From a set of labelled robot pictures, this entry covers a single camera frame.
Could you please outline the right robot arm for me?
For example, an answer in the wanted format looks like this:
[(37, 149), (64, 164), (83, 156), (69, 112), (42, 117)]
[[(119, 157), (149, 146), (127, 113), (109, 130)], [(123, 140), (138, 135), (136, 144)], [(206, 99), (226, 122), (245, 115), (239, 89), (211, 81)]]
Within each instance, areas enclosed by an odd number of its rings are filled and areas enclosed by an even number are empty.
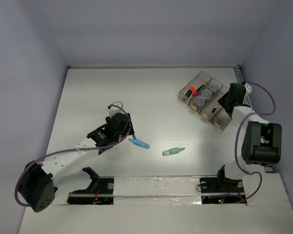
[(231, 83), (229, 91), (218, 101), (226, 113), (239, 123), (234, 162), (222, 166), (215, 179), (215, 186), (220, 191), (228, 190), (244, 176), (259, 175), (262, 180), (262, 167), (277, 164), (281, 159), (282, 127), (261, 117), (274, 114), (275, 101), (272, 100), (272, 112), (257, 114), (244, 103), (251, 91), (249, 83)]

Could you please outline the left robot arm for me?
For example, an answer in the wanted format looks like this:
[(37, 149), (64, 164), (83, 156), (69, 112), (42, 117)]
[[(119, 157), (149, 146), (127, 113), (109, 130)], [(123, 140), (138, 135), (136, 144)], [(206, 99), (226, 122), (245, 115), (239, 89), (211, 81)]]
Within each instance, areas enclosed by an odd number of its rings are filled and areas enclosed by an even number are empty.
[(29, 162), (15, 186), (16, 202), (36, 213), (43, 211), (58, 195), (62, 178), (88, 160), (90, 151), (101, 155), (134, 134), (130, 113), (118, 112), (105, 120), (105, 124), (88, 133), (75, 148), (49, 153)]

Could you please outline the pink highlighter marker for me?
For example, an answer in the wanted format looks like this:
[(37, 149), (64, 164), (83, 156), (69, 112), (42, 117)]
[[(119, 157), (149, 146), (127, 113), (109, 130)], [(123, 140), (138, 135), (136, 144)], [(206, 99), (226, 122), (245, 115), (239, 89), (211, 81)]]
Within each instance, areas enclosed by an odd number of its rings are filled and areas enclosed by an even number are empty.
[(201, 85), (198, 89), (196, 89), (193, 93), (192, 96), (195, 97), (197, 95), (199, 95), (200, 91), (202, 90), (202, 88), (204, 88), (204, 85)]

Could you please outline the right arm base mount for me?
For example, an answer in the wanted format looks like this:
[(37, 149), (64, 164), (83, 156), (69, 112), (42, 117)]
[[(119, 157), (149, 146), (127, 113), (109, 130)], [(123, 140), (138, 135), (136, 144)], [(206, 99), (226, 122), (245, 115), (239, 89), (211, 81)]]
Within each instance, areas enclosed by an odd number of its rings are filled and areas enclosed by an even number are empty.
[(216, 177), (201, 177), (196, 191), (201, 193), (202, 204), (235, 204), (247, 202), (242, 180), (229, 179), (222, 166)]

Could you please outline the blue utility knife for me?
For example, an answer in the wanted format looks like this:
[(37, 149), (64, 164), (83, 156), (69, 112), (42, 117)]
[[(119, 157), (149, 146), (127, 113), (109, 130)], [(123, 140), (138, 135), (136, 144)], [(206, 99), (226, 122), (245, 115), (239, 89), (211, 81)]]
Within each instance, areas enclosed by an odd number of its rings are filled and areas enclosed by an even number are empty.
[(147, 143), (145, 143), (143, 141), (140, 141), (138, 139), (130, 138), (129, 141), (132, 142), (136, 146), (139, 146), (139, 147), (142, 147), (142, 148), (145, 148), (145, 149), (149, 149), (150, 148), (150, 145), (149, 144), (147, 144)]

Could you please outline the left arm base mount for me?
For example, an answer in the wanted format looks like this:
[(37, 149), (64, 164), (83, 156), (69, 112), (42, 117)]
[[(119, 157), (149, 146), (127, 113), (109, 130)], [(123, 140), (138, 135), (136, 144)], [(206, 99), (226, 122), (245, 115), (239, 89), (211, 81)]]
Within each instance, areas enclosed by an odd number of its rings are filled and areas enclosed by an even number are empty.
[(70, 205), (113, 205), (114, 177), (100, 177), (92, 168), (82, 169), (91, 179), (86, 189), (70, 192), (67, 203)]

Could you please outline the orange highlighter marker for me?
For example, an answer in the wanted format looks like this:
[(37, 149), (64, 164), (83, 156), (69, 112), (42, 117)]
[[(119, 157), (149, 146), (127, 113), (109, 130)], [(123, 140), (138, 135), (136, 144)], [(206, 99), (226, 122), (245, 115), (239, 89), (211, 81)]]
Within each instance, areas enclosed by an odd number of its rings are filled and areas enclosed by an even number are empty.
[(188, 91), (186, 92), (186, 97), (190, 97), (192, 95), (192, 93), (195, 91), (195, 87), (191, 86)]

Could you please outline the clear jar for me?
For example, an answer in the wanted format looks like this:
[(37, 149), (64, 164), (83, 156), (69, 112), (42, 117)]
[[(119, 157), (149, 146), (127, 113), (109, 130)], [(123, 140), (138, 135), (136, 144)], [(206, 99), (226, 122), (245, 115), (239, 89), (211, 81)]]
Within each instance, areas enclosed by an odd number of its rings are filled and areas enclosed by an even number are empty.
[(218, 92), (219, 89), (220, 89), (220, 86), (218, 83), (210, 83), (210, 85), (208, 86), (208, 90), (211, 91), (212, 93)]
[(204, 106), (205, 105), (205, 102), (206, 100), (201, 97), (201, 96), (196, 96), (194, 99), (193, 99), (193, 102), (196, 106)]
[(212, 97), (212, 92), (208, 89), (205, 89), (201, 92), (200, 96), (205, 100), (209, 100)]

